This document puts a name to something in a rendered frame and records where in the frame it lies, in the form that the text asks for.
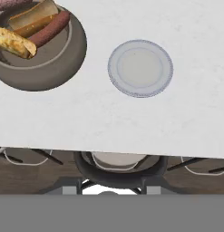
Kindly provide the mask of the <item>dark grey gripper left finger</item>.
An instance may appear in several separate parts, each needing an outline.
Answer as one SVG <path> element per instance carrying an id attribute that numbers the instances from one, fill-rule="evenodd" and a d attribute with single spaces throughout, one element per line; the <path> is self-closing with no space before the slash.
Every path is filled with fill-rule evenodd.
<path id="1" fill-rule="evenodd" d="M 82 195 L 83 179 L 79 177 L 61 177 L 50 187 L 40 190 L 49 195 Z"/>

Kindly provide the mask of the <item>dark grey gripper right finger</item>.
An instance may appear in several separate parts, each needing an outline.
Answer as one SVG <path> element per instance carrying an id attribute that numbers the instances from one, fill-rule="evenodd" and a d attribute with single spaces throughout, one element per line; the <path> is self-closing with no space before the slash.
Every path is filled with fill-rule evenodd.
<path id="1" fill-rule="evenodd" d="M 142 195 L 187 194 L 182 188 L 172 186 L 165 178 L 151 177 L 141 181 Z"/>

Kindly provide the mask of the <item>grey-brown ceramic bowl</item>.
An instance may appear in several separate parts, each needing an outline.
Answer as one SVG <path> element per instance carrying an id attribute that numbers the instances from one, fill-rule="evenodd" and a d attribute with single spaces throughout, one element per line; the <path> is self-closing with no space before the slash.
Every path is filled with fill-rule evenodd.
<path id="1" fill-rule="evenodd" d="M 8 20 L 27 11 L 42 0 L 0 11 L 0 27 L 12 32 Z M 55 3 L 59 13 L 68 11 L 68 25 L 40 48 L 31 59 L 23 59 L 0 49 L 0 80 L 23 91 L 47 91 L 70 80 L 81 68 L 86 55 L 87 41 L 83 26 L 77 17 L 66 8 Z"/>

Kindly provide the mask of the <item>white plate with blue rim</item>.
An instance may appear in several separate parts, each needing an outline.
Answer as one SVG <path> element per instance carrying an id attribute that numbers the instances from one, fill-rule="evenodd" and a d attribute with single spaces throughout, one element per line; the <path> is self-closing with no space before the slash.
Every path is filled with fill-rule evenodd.
<path id="1" fill-rule="evenodd" d="M 107 70 L 119 91 L 131 97 L 148 98 L 168 87 L 174 67 L 169 54 L 156 43 L 130 40 L 113 50 Z"/>

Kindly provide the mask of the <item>golden crusty bun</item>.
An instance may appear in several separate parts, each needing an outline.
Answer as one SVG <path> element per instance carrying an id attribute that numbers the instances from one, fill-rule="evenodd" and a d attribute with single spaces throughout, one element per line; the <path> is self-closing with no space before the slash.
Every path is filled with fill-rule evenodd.
<path id="1" fill-rule="evenodd" d="M 0 27 L 0 49 L 23 59 L 31 59 L 37 52 L 33 42 L 3 27 Z"/>

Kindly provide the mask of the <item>reddish-brown sausage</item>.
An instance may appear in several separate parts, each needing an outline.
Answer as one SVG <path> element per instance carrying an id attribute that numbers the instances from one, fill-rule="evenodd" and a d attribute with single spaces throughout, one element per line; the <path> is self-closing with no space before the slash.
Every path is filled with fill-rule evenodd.
<path id="1" fill-rule="evenodd" d="M 61 11 L 51 23 L 44 29 L 32 35 L 29 40 L 36 45 L 37 48 L 49 43 L 56 35 L 58 35 L 69 23 L 70 13 Z"/>
<path id="2" fill-rule="evenodd" d="M 0 0 L 0 11 L 4 11 L 19 5 L 31 3 L 33 0 Z"/>

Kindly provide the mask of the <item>toasted split bun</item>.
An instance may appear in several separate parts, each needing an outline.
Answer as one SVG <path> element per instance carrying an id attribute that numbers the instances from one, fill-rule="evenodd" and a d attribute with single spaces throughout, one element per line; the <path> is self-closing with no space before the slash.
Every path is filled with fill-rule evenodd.
<path id="1" fill-rule="evenodd" d="M 8 24 L 16 34 L 28 38 L 44 29 L 58 14 L 54 0 L 42 0 L 27 11 L 12 16 Z"/>

